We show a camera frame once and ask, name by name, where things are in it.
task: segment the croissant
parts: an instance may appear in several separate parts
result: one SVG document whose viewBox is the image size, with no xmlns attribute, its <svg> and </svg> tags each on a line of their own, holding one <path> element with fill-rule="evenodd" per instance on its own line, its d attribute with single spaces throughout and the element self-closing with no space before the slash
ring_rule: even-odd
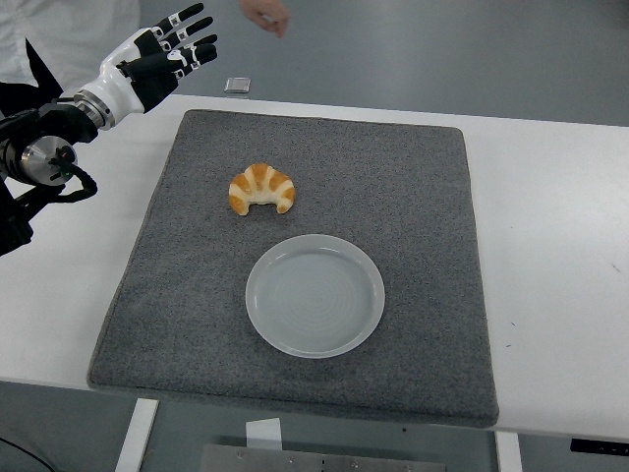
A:
<svg viewBox="0 0 629 472">
<path fill-rule="evenodd" d="M 238 174 L 229 186 L 229 205 L 241 216 L 249 213 L 251 204 L 276 204 L 285 213 L 295 201 L 293 181 L 268 164 L 252 164 Z"/>
</svg>

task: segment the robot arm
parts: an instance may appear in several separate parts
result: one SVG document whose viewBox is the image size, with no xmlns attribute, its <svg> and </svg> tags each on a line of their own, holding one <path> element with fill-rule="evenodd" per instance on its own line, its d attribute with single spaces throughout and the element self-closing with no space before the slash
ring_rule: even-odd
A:
<svg viewBox="0 0 629 472">
<path fill-rule="evenodd" d="M 89 143 L 99 129 L 151 110 L 181 79 L 216 58 L 215 34 L 188 42 L 212 23 L 211 17 L 179 28 L 202 9 L 198 3 L 137 31 L 105 58 L 98 78 L 69 102 L 59 100 L 0 121 L 0 256 L 30 242 L 29 221 L 46 205 L 73 203 L 96 193 L 95 182 L 77 165 L 75 143 Z M 73 176 L 83 188 L 61 195 Z M 14 199 L 6 177 L 34 188 Z"/>
<path fill-rule="evenodd" d="M 78 107 L 103 129 L 113 128 L 130 113 L 154 108 L 181 79 L 216 58 L 215 34 L 184 44 L 192 34 L 211 25 L 212 17 L 170 32 L 202 9 L 203 4 L 198 3 L 153 28 L 138 30 L 105 58 L 98 78 L 75 95 Z"/>
</svg>

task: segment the gray carpet pad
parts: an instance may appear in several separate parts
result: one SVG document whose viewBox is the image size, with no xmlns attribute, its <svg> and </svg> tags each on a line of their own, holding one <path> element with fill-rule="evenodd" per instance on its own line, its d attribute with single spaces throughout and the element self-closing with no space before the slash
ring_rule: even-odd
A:
<svg viewBox="0 0 629 472">
<path fill-rule="evenodd" d="M 297 189 L 237 215 L 254 162 Z M 378 267 L 378 327 L 329 359 L 287 355 L 249 320 L 250 271 L 302 234 Z M 497 420 L 470 178 L 453 128 L 189 111 L 92 357 L 88 383 L 141 397 L 401 422 Z"/>
</svg>

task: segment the metal base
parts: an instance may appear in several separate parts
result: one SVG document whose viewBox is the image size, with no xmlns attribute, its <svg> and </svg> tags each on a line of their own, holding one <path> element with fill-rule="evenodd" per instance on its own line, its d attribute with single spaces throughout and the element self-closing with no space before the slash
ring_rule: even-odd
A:
<svg viewBox="0 0 629 472">
<path fill-rule="evenodd" d="M 444 464 L 207 444 L 200 472 L 445 472 Z"/>
</svg>

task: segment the white table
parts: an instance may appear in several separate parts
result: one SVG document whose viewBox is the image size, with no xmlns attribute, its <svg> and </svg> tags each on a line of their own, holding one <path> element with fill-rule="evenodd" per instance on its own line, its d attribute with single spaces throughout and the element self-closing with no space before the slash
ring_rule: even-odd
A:
<svg viewBox="0 0 629 472">
<path fill-rule="evenodd" d="M 0 259 L 0 380 L 87 388 L 105 312 L 193 108 L 459 128 L 495 428 L 629 440 L 629 128 L 172 95 L 77 146 L 98 194 L 45 208 L 31 222 L 33 242 Z"/>
</svg>

